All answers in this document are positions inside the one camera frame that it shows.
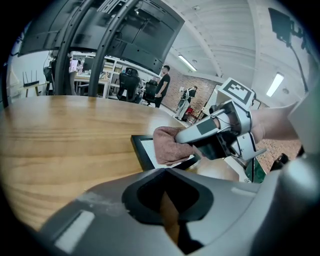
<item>shelving unit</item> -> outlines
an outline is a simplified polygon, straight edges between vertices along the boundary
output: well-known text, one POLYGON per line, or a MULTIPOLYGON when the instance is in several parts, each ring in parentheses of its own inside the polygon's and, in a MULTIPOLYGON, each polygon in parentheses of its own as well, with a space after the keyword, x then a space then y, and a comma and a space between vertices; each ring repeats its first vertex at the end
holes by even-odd
MULTIPOLYGON (((82 57, 83 58, 86 56, 95 57, 96 54, 95 53, 83 53, 83 52, 77 52, 77 51, 73 52, 73 57, 82 57)), ((122 59, 112 57, 112 56, 105 56, 104 58, 106 59, 106 62, 104 64, 103 71, 106 73, 108 72, 110 74, 110 77, 108 77, 108 79, 107 79, 108 83, 105 84, 105 87, 103 90, 103 98, 116 99, 116 100, 118 99, 116 96, 109 95, 109 91, 110 91, 111 87, 117 87, 117 88, 120 87, 119 84, 116 84, 113 82, 113 78, 114 78, 114 75, 120 75, 120 72, 118 72, 118 71, 122 71, 126 67, 131 67, 131 68, 136 69, 139 73, 140 79, 144 80, 144 81, 149 81, 149 80, 153 79, 154 77, 161 78, 160 75, 153 73, 152 71, 147 70, 144 67, 133 64, 129 61, 122 60, 122 59)))

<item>black picture frame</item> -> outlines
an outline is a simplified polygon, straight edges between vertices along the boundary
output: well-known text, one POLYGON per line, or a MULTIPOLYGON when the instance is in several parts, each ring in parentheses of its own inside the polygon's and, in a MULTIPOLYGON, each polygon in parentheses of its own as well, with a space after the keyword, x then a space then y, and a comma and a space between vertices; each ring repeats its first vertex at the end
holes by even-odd
MULTIPOLYGON (((151 162, 144 146, 142 145, 142 141, 145 141, 145 140, 153 140, 153 136, 152 135, 132 135, 131 136, 131 143, 133 145, 135 154, 139 160, 141 168, 144 172, 155 169, 155 166, 151 162)), ((180 169, 180 170, 188 169, 190 166, 194 165, 196 162, 200 160, 200 158, 197 155, 193 155, 193 156, 194 156, 193 158, 186 160, 173 168, 180 169)))

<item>black pants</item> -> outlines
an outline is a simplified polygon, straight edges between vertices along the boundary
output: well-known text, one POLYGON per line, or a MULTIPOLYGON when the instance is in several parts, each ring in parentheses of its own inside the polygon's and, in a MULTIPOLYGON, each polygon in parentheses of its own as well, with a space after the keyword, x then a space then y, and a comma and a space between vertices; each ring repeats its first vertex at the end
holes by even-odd
POLYGON ((156 108, 160 108, 161 102, 162 102, 162 100, 164 99, 164 97, 165 97, 165 96, 161 96, 161 97, 159 97, 159 98, 155 98, 154 104, 155 104, 155 107, 156 107, 156 108))

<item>green object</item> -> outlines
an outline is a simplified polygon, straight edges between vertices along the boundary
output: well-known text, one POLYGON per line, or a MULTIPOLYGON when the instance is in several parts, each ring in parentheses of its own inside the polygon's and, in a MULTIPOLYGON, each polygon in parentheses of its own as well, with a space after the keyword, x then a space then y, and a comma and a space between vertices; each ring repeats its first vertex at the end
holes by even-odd
MULTIPOLYGON (((251 181, 251 174, 252 174, 252 164, 250 163, 248 167, 245 169, 245 175, 251 181)), ((264 181, 266 177, 266 173, 262 169, 259 161, 254 158, 254 183, 261 183, 264 181)))

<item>hair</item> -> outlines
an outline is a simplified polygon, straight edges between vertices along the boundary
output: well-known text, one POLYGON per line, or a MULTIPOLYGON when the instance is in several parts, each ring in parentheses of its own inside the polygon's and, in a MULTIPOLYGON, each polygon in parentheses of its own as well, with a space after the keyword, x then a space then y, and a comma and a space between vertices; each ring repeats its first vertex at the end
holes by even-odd
POLYGON ((164 65, 163 67, 170 71, 170 67, 168 65, 164 65))

